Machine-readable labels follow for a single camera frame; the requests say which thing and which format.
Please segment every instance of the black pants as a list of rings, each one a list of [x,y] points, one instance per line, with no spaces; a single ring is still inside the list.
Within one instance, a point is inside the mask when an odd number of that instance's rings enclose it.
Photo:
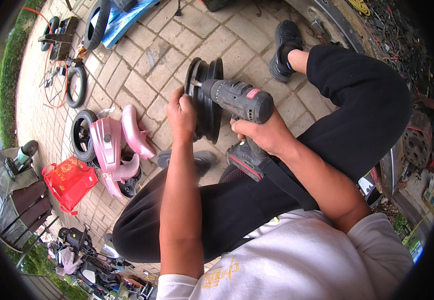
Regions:
[[[325,45],[310,51],[307,77],[340,108],[297,139],[357,182],[403,133],[411,115],[407,85],[381,61]],[[114,226],[114,246],[132,262],[160,262],[160,204],[166,176],[167,170],[157,174]],[[300,208],[267,177],[204,186],[200,196],[206,262],[243,244],[246,234],[273,217]]]

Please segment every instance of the white t-shirt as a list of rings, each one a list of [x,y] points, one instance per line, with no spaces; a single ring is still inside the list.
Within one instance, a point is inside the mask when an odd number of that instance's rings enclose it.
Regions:
[[[320,211],[297,209],[246,237],[199,279],[161,275],[157,299],[387,299],[413,266],[383,213],[345,234]]]

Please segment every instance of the red shopping bag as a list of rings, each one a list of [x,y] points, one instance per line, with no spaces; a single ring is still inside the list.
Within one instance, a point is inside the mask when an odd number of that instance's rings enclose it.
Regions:
[[[44,181],[52,195],[60,203],[60,209],[75,216],[72,210],[99,182],[94,168],[86,166],[75,157],[69,157],[59,165],[50,164],[42,170]]]

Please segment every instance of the rubber tire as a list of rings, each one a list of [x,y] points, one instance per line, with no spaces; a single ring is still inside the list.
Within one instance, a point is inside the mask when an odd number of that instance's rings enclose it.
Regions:
[[[137,4],[137,0],[114,0],[117,7],[128,13]]]
[[[97,22],[94,26],[90,23],[92,17],[99,11]],[[83,35],[83,44],[87,51],[92,51],[97,48],[104,38],[105,28],[111,14],[111,1],[98,0],[91,10],[87,24],[85,25],[85,34]]]
[[[80,78],[80,92],[79,97],[77,100],[73,100],[72,96],[70,95],[70,80],[72,79],[72,76],[75,74],[79,75]],[[84,67],[71,67],[67,71],[67,91],[65,91],[65,101],[67,101],[67,104],[73,108],[76,109],[80,106],[82,106],[86,100],[86,93],[87,93],[87,74]]]
[[[73,147],[73,151],[75,153],[75,156],[79,160],[87,163],[87,162],[92,161],[93,159],[96,158],[96,152],[94,150],[94,143],[92,141],[92,136],[90,136],[90,139],[89,139],[89,142],[87,145],[87,151],[81,151],[76,145],[75,136],[76,136],[76,134],[79,133],[79,129],[76,128],[76,124],[77,124],[77,121],[80,119],[84,119],[87,122],[87,124],[90,125],[90,124],[94,123],[95,121],[97,121],[97,116],[95,115],[95,113],[93,111],[91,111],[89,109],[81,110],[75,116],[75,119],[72,122],[72,127],[70,129],[70,130],[72,130],[72,132],[70,133],[70,138],[72,141],[72,147]]]
[[[59,19],[59,17],[54,16],[48,22],[50,23],[50,28],[52,29],[52,33],[54,33],[57,27],[59,27],[59,23],[61,22],[61,20]],[[49,33],[51,33],[51,31],[49,30],[49,25],[47,25],[45,26],[43,35],[47,35]],[[45,52],[49,50],[50,47],[51,47],[51,43],[41,42],[40,50]]]
[[[39,149],[39,143],[35,140],[28,141],[25,145],[22,146],[22,153],[27,155],[29,158],[33,157],[34,154]]]

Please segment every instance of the foot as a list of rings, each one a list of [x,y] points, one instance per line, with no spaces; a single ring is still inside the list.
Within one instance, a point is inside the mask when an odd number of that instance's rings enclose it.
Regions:
[[[269,64],[270,75],[280,82],[287,82],[295,73],[287,55],[294,49],[303,49],[297,25],[290,20],[281,22],[275,30],[275,43],[277,51]]]
[[[169,166],[171,161],[172,149],[165,150],[157,154],[157,165],[162,169]],[[197,151],[193,154],[193,161],[197,170],[197,176],[203,177],[216,165],[214,154],[210,151]]]

